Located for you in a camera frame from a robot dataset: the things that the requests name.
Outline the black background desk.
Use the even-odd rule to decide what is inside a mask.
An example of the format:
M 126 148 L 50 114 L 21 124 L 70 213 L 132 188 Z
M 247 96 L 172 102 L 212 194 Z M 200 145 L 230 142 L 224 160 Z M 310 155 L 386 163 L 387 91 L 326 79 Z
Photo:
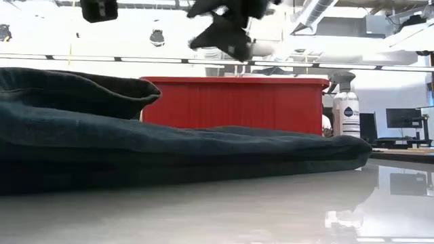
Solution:
M 421 140 L 411 137 L 404 138 L 379 138 L 374 140 L 373 147 L 386 149 L 409 149 L 420 148 L 425 145 L 431 147 L 433 141 L 431 139 Z

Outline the long ceiling light bar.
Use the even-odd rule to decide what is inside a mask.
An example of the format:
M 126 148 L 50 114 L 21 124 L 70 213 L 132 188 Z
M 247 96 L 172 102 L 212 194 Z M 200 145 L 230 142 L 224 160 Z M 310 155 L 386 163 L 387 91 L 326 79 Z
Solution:
M 236 60 L 209 60 L 188 58 L 145 58 L 124 56 L 64 56 L 49 54 L 0 54 L 1 59 L 15 60 L 56 60 L 73 62 L 134 62 L 134 63 L 158 63 L 158 64 L 200 64 L 214 66 L 270 66 L 286 68 L 320 68 L 320 69 L 345 69 L 345 70 L 381 70 L 394 72 L 434 73 L 432 66 L 400 66 L 400 65 L 375 65 L 375 64 L 343 64 L 321 62 L 275 62 L 275 61 L 245 61 Z

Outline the red plastic laundry bin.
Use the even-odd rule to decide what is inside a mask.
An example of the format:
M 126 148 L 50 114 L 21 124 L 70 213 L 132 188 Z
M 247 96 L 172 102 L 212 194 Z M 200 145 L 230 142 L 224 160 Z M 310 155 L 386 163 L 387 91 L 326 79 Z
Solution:
M 321 134 L 320 78 L 147 77 L 161 97 L 142 121 L 179 128 L 244 126 Z

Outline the dark denim jeans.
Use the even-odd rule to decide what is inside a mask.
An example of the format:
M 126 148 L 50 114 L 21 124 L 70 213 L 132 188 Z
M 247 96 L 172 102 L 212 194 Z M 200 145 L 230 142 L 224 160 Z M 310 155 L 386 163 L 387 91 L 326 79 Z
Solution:
M 372 152 L 351 136 L 136 120 L 160 95 L 139 79 L 0 68 L 0 196 L 344 171 Z

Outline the black computer monitor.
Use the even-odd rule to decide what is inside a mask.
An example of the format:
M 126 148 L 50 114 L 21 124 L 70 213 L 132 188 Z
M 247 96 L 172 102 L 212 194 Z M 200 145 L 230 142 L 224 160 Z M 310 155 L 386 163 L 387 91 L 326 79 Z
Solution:
M 417 108 L 387 108 L 388 128 L 422 128 L 422 114 Z
M 369 144 L 375 144 L 377 140 L 376 114 L 361 113 L 360 116 L 360 136 Z

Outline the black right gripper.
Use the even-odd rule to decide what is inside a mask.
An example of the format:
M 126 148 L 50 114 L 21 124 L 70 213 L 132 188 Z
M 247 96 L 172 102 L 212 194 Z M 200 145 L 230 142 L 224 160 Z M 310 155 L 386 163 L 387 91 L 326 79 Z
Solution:
M 280 5 L 281 0 L 195 0 L 187 12 L 188 18 L 212 12 L 225 6 L 223 15 L 212 13 L 212 23 L 189 42 L 191 49 L 215 47 L 240 62 L 252 57 L 252 40 L 243 28 L 249 18 L 261 19 L 270 4 Z

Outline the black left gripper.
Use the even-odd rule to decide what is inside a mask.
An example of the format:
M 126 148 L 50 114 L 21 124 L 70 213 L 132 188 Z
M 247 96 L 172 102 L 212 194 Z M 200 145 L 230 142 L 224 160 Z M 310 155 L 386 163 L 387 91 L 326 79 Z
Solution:
M 81 13 L 89 23 L 116 20 L 118 17 L 117 0 L 80 0 Z

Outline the clear spray bottle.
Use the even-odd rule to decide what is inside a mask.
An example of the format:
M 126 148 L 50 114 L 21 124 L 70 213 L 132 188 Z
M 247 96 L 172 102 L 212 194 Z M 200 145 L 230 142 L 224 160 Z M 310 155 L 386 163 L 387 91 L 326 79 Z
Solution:
M 342 71 L 330 76 L 330 91 L 338 86 L 338 92 L 332 100 L 333 133 L 334 136 L 361 137 L 359 98 L 351 90 L 351 81 L 355 74 Z

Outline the person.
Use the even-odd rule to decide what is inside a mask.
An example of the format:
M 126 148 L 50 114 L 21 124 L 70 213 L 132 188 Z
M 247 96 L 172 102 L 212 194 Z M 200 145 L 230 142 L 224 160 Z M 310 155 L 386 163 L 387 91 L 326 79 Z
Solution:
M 332 129 L 332 124 L 330 122 L 330 119 L 327 116 L 322 115 L 321 121 L 322 121 L 322 127 L 321 127 L 322 136 L 326 137 L 326 138 L 332 137 L 333 136 L 333 129 Z

